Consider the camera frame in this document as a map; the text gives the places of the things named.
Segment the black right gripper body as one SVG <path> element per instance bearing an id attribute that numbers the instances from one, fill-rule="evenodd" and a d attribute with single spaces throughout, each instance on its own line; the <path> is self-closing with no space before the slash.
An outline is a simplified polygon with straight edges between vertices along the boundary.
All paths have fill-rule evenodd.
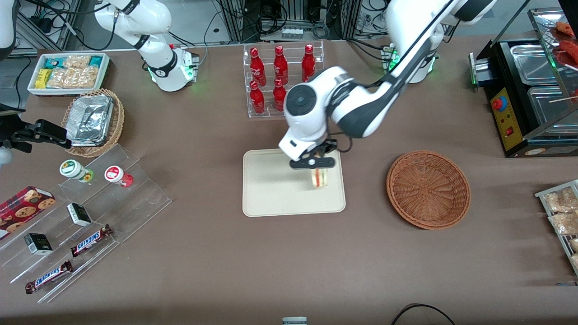
<path id="1" fill-rule="evenodd" d="M 27 142 L 31 134 L 32 124 L 25 122 L 1 121 L 0 146 L 6 149 L 16 149 L 23 153 L 31 153 L 33 146 Z"/>

